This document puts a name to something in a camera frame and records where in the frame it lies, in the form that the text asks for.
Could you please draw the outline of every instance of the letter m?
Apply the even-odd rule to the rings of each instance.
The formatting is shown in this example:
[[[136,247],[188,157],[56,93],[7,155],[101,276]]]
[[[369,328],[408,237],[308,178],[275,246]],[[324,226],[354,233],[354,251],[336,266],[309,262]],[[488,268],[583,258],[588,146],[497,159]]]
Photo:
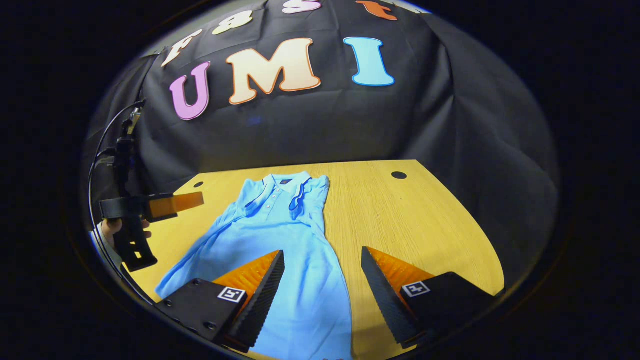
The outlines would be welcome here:
[[[250,88],[249,77],[265,94],[270,94],[276,86],[280,71],[284,80],[280,89],[286,92],[306,90],[320,86],[320,78],[314,76],[309,61],[309,38],[295,38],[282,42],[267,60],[254,49],[235,53],[227,58],[233,66],[234,94],[229,98],[232,105],[253,100],[257,91]]]

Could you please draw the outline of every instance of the polo shirt collar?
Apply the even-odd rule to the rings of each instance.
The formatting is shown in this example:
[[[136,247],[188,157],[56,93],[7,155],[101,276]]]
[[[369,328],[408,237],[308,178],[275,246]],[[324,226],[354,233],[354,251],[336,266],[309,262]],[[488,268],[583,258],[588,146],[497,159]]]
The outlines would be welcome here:
[[[271,194],[279,189],[292,195],[291,203],[289,204],[289,210],[294,211],[300,205],[302,196],[304,195],[304,185],[311,179],[311,175],[308,172],[303,171],[299,174],[293,175],[273,175],[266,176],[262,183],[264,187],[256,198],[248,202],[244,208],[247,215],[255,213],[264,202],[271,196]],[[286,184],[282,184],[283,181],[289,180]]]

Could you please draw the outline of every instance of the blue letter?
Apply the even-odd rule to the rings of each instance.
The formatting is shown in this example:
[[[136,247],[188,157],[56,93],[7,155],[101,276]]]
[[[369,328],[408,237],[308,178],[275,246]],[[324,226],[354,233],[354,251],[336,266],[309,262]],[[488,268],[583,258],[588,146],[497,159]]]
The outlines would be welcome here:
[[[358,63],[358,74],[353,76],[353,82],[365,86],[388,86],[395,83],[385,70],[382,62],[380,47],[382,41],[374,38],[352,37],[345,38],[344,43],[353,48]]]

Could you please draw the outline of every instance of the pink letter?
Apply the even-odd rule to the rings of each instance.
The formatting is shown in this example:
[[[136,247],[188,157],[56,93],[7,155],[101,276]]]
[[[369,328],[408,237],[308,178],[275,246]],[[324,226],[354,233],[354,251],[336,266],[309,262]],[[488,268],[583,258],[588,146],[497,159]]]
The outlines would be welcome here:
[[[198,92],[198,99],[194,105],[187,105],[187,99],[184,96],[184,83],[187,81],[186,76],[179,77],[176,81],[169,86],[169,90],[173,94],[173,107],[175,113],[178,114],[182,120],[193,120],[205,111],[207,105],[209,105],[209,85],[207,84],[207,69],[211,65],[211,62],[207,61],[196,66],[191,75],[196,78],[196,91]]]

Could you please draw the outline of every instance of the human hand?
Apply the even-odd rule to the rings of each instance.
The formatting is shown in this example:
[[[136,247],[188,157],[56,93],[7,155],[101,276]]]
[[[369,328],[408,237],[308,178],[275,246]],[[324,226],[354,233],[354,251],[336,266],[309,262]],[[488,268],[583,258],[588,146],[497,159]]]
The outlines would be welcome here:
[[[150,226],[151,224],[148,221],[142,220],[143,229],[146,229]],[[105,240],[107,240],[107,243],[109,244],[109,246],[115,250],[116,248],[115,248],[113,235],[119,232],[120,230],[122,230],[122,219],[103,220],[101,223],[101,227],[102,227],[102,233],[104,234]],[[149,239],[151,237],[151,231],[145,231],[145,237]]]

